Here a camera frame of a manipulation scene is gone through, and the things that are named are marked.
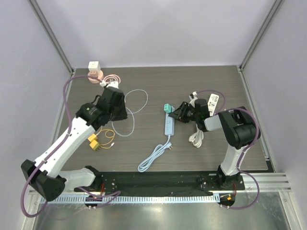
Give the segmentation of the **blue power strip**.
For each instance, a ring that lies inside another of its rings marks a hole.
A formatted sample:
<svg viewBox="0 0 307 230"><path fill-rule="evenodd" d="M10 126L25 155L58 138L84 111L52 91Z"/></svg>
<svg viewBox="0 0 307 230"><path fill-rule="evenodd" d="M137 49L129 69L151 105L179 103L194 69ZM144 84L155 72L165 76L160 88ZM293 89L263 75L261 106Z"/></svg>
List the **blue power strip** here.
<svg viewBox="0 0 307 230"><path fill-rule="evenodd" d="M138 165L137 168L138 172L144 173L145 171L147 171L151 167L153 162L158 157L164 154L166 149L171 150L173 148L170 139L174 135L174 130L175 130L175 120L174 118L171 118L168 113L166 113L164 135L167 137L167 140L165 144L158 144L152 151L151 155Z"/></svg>

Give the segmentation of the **green plug adapter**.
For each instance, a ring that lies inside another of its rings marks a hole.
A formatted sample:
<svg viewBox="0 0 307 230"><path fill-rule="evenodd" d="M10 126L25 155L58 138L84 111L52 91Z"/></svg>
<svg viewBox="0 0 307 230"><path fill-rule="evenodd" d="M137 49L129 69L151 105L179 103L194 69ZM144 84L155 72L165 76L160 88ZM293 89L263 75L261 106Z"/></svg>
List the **green plug adapter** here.
<svg viewBox="0 0 307 230"><path fill-rule="evenodd" d="M166 104L164 105L164 111L165 111L167 114L169 114L169 113L173 112L173 107L172 107L170 104L166 103Z"/></svg>

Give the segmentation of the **white power strip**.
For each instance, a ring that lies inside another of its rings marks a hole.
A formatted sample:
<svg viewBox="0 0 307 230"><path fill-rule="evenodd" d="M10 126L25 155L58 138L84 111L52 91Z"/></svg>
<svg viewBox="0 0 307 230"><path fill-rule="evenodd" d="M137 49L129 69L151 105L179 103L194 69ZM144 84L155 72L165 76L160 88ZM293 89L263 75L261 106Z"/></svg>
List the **white power strip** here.
<svg viewBox="0 0 307 230"><path fill-rule="evenodd" d="M210 116L214 115L218 100L219 100L219 95L214 94L214 93L210 95L209 101L208 101L208 108L209 108ZM203 135L203 131L201 131L197 125L195 126L196 126L196 132L190 135L189 142L193 146L199 148L202 145L204 135Z"/></svg>

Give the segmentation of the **blue charger with white cable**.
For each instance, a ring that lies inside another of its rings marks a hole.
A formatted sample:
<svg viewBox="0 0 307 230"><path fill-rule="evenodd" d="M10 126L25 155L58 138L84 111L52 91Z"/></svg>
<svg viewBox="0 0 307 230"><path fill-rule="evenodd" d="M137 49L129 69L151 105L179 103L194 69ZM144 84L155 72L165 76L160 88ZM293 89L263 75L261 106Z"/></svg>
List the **blue charger with white cable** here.
<svg viewBox="0 0 307 230"><path fill-rule="evenodd" d="M141 110L143 110L143 109L145 108L145 106L147 105L147 103L148 103L148 98L149 98L149 97L148 97L148 93L147 93L147 91L145 91L145 90L143 90L143 89L134 89L134 90L129 91L129 92L126 94L124 101L126 101L127 96L128 96L130 93L132 93L132 92L143 92L143 93L145 93L146 100L145 100L144 105L143 105L139 110L137 110L137 111L135 111L135 112L131 111L128 107L126 107L126 110L128 111L128 114L131 115L131 117L132 117L132 130L131 130L131 132L130 132L129 134L123 135L123 134L117 132L116 129L115 129L115 127L114 127L114 125L113 125L113 122L111 122L113 131L115 132L116 135L118 135L118 136L120 136L120 137L129 137L130 135L133 134L133 132L134 132L134 130L135 130L135 116L134 116L134 115L137 114L138 112L140 112Z"/></svg>

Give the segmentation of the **pink round socket base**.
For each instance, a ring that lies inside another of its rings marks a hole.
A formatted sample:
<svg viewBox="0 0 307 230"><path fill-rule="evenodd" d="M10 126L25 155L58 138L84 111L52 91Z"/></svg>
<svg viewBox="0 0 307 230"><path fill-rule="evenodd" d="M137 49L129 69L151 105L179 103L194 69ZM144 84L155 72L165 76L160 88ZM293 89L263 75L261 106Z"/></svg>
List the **pink round socket base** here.
<svg viewBox="0 0 307 230"><path fill-rule="evenodd" d="M103 71L90 71L87 74L88 80L94 84L100 84L101 81L105 81L106 83L111 83L113 81L121 83L121 78L116 74L109 74L107 76L104 75Z"/></svg>

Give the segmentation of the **yellow charger with cable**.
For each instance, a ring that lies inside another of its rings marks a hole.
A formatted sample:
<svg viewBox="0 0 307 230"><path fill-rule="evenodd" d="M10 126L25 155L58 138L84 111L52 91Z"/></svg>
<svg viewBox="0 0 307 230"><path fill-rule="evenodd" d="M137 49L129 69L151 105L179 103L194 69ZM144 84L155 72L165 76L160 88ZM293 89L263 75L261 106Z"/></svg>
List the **yellow charger with cable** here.
<svg viewBox="0 0 307 230"><path fill-rule="evenodd" d="M99 135L101 133L104 133L104 139L105 143L100 143ZM115 138L115 132L112 129L100 129L97 133L92 134L87 140L89 141L89 144L92 140L97 140L101 147L100 149L110 149L114 145L114 138Z"/></svg>

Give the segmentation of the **yellow dual USB adapter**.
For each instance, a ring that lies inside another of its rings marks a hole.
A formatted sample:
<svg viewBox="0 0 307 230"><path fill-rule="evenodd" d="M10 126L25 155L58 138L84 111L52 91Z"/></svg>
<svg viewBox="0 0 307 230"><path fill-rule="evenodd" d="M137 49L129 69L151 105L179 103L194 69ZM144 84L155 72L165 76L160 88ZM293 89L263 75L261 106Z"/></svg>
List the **yellow dual USB adapter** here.
<svg viewBox="0 0 307 230"><path fill-rule="evenodd" d="M97 140L92 140L89 146L92 148L92 150L99 150L101 147L101 144Z"/></svg>

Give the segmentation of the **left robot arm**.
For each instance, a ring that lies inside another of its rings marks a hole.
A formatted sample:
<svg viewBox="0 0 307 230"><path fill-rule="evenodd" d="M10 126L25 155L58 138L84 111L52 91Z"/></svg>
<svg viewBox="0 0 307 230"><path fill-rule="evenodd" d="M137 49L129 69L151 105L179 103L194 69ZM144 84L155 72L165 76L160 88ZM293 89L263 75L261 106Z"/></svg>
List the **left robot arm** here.
<svg viewBox="0 0 307 230"><path fill-rule="evenodd" d="M109 121L127 119L124 98L122 90L105 87L102 95L97 95L97 103L85 103L80 107L70 126L45 153L34 161L22 163L25 179L46 201L53 201L64 190L80 186L93 192L101 188L102 180L93 167L67 172L61 169L78 147L100 127Z"/></svg>

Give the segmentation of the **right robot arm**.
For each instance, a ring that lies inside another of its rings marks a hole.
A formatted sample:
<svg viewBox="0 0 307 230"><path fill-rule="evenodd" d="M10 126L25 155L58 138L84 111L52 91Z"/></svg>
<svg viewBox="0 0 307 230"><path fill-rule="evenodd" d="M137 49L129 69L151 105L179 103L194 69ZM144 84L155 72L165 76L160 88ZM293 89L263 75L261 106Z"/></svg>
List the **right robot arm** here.
<svg viewBox="0 0 307 230"><path fill-rule="evenodd" d="M261 136L255 117L243 106L211 116L205 99L183 102L169 116L182 123L193 121L202 132L223 130L228 147L223 162L218 166L215 182L220 189L234 188L246 152Z"/></svg>

